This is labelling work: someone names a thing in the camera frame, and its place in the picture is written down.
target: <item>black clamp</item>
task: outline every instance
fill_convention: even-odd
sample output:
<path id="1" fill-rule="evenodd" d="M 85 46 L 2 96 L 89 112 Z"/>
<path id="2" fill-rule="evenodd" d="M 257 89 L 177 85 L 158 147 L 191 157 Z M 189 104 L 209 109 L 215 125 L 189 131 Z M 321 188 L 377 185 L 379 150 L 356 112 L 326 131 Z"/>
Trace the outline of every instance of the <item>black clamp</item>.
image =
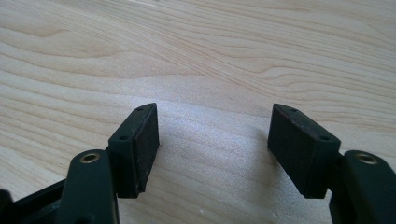
<path id="1" fill-rule="evenodd" d="M 135 109 L 106 150 L 78 154 L 67 178 L 17 202 L 0 190 L 0 223 L 120 223 L 117 198 L 144 192 L 159 146 L 156 104 Z"/>
<path id="2" fill-rule="evenodd" d="M 274 105 L 268 148 L 307 199 L 332 191 L 332 222 L 396 223 L 396 175 L 381 158 L 341 141 L 301 111 Z"/>

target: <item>wood grain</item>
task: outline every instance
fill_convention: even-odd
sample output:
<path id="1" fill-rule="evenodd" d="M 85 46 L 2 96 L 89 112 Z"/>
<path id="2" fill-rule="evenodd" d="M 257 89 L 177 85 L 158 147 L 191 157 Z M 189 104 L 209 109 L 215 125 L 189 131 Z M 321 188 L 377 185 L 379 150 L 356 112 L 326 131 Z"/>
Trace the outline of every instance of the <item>wood grain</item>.
<path id="1" fill-rule="evenodd" d="M 396 2 L 0 2 L 0 187 L 14 200 L 156 102 L 161 147 L 121 223 L 331 223 L 266 149 L 273 103 L 396 169 Z"/>

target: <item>small hole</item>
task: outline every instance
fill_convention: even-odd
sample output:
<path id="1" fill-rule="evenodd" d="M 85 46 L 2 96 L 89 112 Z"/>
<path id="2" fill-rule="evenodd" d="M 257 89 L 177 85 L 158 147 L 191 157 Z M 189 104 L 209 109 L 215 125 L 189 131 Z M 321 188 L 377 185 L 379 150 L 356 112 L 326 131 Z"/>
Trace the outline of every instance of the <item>small hole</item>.
<path id="1" fill-rule="evenodd" d="M 79 161 L 81 161 L 82 163 L 91 163 L 91 162 L 99 160 L 99 158 L 100 158 L 99 154 L 90 153 L 88 155 L 81 157 L 81 159 L 79 159 Z"/>
<path id="2" fill-rule="evenodd" d="M 370 165 L 375 165 L 378 163 L 378 161 L 374 157 L 367 155 L 367 154 L 359 153 L 359 154 L 356 154 L 356 157 L 358 158 L 359 161 L 370 164 Z"/>
<path id="3" fill-rule="evenodd" d="M 122 141 L 125 141 L 127 139 L 128 139 L 128 136 L 126 136 L 126 135 L 123 135 L 123 136 L 120 137 L 120 140 L 122 140 Z"/>
<path id="4" fill-rule="evenodd" d="M 321 136 L 320 139 L 323 140 L 323 141 L 329 141 L 330 140 L 330 138 L 326 137 L 326 136 Z"/>

